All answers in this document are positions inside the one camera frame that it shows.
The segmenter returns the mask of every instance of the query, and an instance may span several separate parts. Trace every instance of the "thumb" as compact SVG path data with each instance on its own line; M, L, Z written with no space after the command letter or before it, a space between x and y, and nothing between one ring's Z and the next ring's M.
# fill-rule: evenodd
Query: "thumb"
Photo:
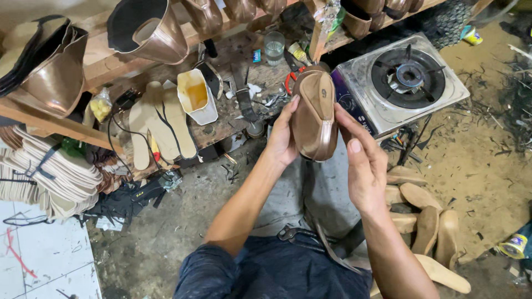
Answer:
M347 143L347 157L349 159L349 171L357 178L371 178L373 172L362 144L357 138Z

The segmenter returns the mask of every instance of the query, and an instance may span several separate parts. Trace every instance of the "white plastic container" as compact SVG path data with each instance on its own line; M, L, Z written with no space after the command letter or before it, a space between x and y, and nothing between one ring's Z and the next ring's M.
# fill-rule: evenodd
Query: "white plastic container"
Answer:
M207 101L204 105L198 106L198 103L204 102L201 99L203 86ZM200 70L194 69L177 75L177 95L185 113L190 115L198 125L203 126L218 119L214 97Z

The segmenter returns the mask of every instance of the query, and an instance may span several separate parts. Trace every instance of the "red marking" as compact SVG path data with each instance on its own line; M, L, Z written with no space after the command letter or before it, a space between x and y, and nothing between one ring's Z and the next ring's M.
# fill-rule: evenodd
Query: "red marking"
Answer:
M33 276L33 278L37 278L37 275L33 273L33 270L30 271L30 269L26 267L26 265L22 262L22 259L20 258L20 256L15 252L15 250L13 250L13 247L11 247L11 244L13 244L13 237L11 237L11 228L7 228L7 240L9 241L9 245L7 246L7 252L5 254L7 254L9 250L11 250L16 260L20 263L20 265L24 269L24 271L26 271L31 276Z

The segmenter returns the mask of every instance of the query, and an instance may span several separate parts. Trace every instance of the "plastic bag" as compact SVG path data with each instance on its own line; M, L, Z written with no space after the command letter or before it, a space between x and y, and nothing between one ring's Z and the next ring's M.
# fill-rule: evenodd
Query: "plastic bag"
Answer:
M102 91L93 97L90 102L90 109L93 111L96 119L101 123L111 112L111 99L109 98L109 90L104 87Z

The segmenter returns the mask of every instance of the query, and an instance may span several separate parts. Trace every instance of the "forearm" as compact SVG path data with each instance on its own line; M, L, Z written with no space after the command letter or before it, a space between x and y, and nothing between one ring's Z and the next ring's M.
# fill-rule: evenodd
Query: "forearm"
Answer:
M385 208L362 214L373 277L384 298L439 298Z
M240 189L212 221L204 242L218 245L236 256L284 168L263 153Z

